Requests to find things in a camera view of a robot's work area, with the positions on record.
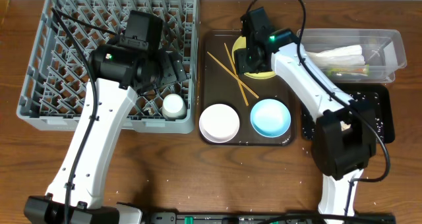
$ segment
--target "white napkin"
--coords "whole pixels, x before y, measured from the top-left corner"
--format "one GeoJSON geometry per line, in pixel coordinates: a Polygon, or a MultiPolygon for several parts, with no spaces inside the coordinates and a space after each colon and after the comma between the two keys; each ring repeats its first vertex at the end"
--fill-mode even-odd
{"type": "Polygon", "coordinates": [[[307,52],[307,55],[319,68],[342,69],[353,67],[353,70],[366,68],[360,45],[340,47],[320,53],[307,52]]]}

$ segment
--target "wooden surface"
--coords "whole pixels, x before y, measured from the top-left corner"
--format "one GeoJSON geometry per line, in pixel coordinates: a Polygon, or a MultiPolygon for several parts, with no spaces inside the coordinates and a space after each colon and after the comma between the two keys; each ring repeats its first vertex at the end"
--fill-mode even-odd
{"type": "Polygon", "coordinates": [[[3,25],[7,8],[9,7],[9,0],[0,0],[0,29],[3,25]]]}
{"type": "MultiPolygon", "coordinates": [[[[202,39],[213,29],[240,28],[249,2],[200,4],[202,39]]],[[[298,29],[297,2],[263,5],[278,28],[298,29]]],[[[73,135],[38,131],[16,117],[42,7],[39,0],[12,0],[0,32],[0,223],[28,222],[22,213],[27,197],[44,194],[73,135]]],[[[422,222],[422,2],[306,1],[306,7],[309,28],[385,28],[402,34],[408,66],[388,86],[396,128],[396,141],[388,145],[391,173],[381,183],[359,184],[355,209],[392,212],[401,224],[422,222]]],[[[316,210],[322,175],[307,154],[310,145],[298,137],[287,148],[218,148],[204,144],[198,129],[188,135],[124,130],[109,168],[105,205],[121,201],[184,212],[316,210]]],[[[378,149],[363,176],[379,176],[383,169],[378,149]]]]}

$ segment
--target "yellow plate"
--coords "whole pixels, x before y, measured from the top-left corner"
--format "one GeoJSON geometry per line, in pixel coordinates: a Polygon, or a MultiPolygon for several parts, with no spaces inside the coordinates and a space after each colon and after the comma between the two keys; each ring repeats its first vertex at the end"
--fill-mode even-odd
{"type": "MultiPolygon", "coordinates": [[[[231,49],[231,58],[233,61],[235,60],[235,51],[238,49],[246,48],[246,37],[240,36],[236,40],[235,44],[233,45],[233,48],[231,49]]],[[[275,72],[260,72],[260,73],[245,73],[246,76],[254,79],[267,79],[272,78],[276,75],[275,72]]]]}

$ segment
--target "blue bowl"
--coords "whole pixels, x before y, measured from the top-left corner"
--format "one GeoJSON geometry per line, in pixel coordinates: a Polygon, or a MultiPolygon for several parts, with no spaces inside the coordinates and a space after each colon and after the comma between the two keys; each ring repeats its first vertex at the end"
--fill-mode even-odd
{"type": "Polygon", "coordinates": [[[252,108],[252,127],[262,136],[276,138],[283,135],[290,127],[289,109],[275,99],[264,99],[252,108]]]}

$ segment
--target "plastic dish rack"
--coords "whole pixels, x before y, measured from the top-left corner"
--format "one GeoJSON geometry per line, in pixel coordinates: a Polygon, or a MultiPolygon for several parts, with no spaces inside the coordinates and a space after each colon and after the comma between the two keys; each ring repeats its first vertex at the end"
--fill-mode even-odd
{"type": "MultiPolygon", "coordinates": [[[[123,128],[155,133],[189,133],[194,129],[199,0],[45,0],[20,93],[18,117],[40,130],[75,130],[84,107],[88,75],[70,39],[54,19],[52,7],[118,34],[125,29],[131,10],[163,19],[166,24],[160,47],[183,56],[188,79],[140,96],[123,128]],[[163,99],[172,93],[185,100],[186,118],[166,121],[162,116],[163,99]]],[[[108,33],[62,19],[86,58],[110,39],[108,33]]]]}

